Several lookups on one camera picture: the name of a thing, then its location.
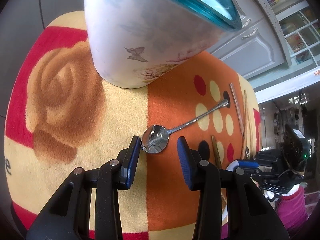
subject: spoon bowl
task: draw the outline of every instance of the spoon bowl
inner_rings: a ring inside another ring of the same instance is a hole
[[[162,125],[152,125],[143,133],[141,147],[147,153],[159,153],[167,146],[169,136],[167,128]]]

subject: orange rug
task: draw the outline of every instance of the orange rug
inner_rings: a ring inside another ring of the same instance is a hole
[[[254,91],[220,60],[203,52],[146,87],[122,89],[96,72],[83,12],[57,18],[23,63],[7,113],[7,180],[13,212],[21,226],[30,227],[75,167],[98,168],[150,125],[173,128],[229,96],[230,108],[217,110],[172,134],[162,153],[141,151],[131,189],[119,191],[124,239],[191,239],[199,192],[190,192],[184,182],[176,142],[179,136],[185,136],[190,148],[198,149],[205,140],[214,163],[214,135],[223,168],[240,158],[242,137],[230,82],[236,88],[243,117],[243,92],[247,90],[253,128],[253,141],[249,139],[248,146],[259,150],[260,115]],[[90,211],[91,238],[94,200],[95,191]]]

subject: cabinet handle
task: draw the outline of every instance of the cabinet handle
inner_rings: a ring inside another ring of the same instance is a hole
[[[247,36],[243,36],[243,37],[241,37],[241,39],[244,40],[246,38],[252,37],[253,35],[255,35],[257,33],[257,31],[258,31],[258,28],[255,28],[251,34],[249,34]]]
[[[251,19],[249,18],[249,19],[247,19],[247,21],[245,22],[245,24],[244,25],[242,25],[242,28],[245,28],[245,27],[247,27],[248,25],[249,25],[249,23],[251,22]]]

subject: countertop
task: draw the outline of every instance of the countertop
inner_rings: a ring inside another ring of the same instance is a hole
[[[284,54],[284,58],[286,62],[288,63],[288,65],[291,65],[292,62],[290,58],[289,49],[275,13],[273,12],[267,0],[256,0],[256,1],[257,1],[257,4],[261,7],[262,11],[264,12],[266,18],[269,20],[269,23],[273,27],[276,37],[278,38],[279,44],[282,47],[282,52]]]

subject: rose pattern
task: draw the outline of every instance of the rose pattern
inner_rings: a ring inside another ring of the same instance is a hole
[[[30,74],[27,95],[26,125],[37,158],[69,163],[96,137],[105,95],[87,42],[46,53]]]

